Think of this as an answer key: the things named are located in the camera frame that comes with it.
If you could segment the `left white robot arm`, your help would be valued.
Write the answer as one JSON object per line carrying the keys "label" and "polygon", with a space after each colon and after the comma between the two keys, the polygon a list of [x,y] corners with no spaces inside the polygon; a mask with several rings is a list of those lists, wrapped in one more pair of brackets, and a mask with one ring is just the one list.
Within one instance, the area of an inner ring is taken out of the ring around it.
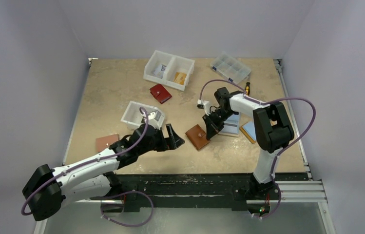
{"label": "left white robot arm", "polygon": [[147,152],[176,150],[185,143],[171,124],[166,124],[166,130],[168,137],[164,137],[162,128],[142,124],[87,159],[55,168],[48,164],[37,167],[22,189],[25,202],[21,214],[42,221],[79,200],[126,196],[114,171],[136,162]]}

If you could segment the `small white plastic bin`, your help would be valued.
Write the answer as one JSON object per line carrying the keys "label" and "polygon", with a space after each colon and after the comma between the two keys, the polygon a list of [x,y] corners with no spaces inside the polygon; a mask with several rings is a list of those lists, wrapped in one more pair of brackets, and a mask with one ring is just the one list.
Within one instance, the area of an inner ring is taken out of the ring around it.
{"label": "small white plastic bin", "polygon": [[145,115],[140,112],[140,107],[143,107],[148,114],[155,113],[155,120],[158,122],[158,126],[162,127],[165,122],[165,112],[157,107],[147,104],[139,103],[136,101],[130,101],[124,114],[121,117],[121,122],[124,122],[129,129],[137,129],[142,123],[144,123]]}

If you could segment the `tan leather card holder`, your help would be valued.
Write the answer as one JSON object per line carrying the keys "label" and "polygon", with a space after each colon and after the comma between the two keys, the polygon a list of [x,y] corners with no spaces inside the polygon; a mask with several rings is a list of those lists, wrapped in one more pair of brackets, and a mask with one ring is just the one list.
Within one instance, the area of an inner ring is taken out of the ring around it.
{"label": "tan leather card holder", "polygon": [[209,140],[206,138],[206,132],[197,124],[191,127],[185,135],[192,143],[196,150],[200,151],[209,144]]}

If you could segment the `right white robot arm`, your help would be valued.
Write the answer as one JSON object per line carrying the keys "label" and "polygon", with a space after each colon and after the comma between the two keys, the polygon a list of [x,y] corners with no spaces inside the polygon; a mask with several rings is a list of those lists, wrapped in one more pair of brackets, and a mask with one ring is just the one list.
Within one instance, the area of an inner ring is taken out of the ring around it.
{"label": "right white robot arm", "polygon": [[252,118],[260,155],[247,193],[254,198],[262,198],[274,186],[277,157],[294,139],[286,109],[281,102],[266,104],[241,91],[231,93],[225,87],[217,89],[214,97],[219,104],[215,110],[211,110],[208,101],[197,101],[197,107],[205,111],[202,119],[206,125],[207,140],[217,135],[233,114],[245,114]]}

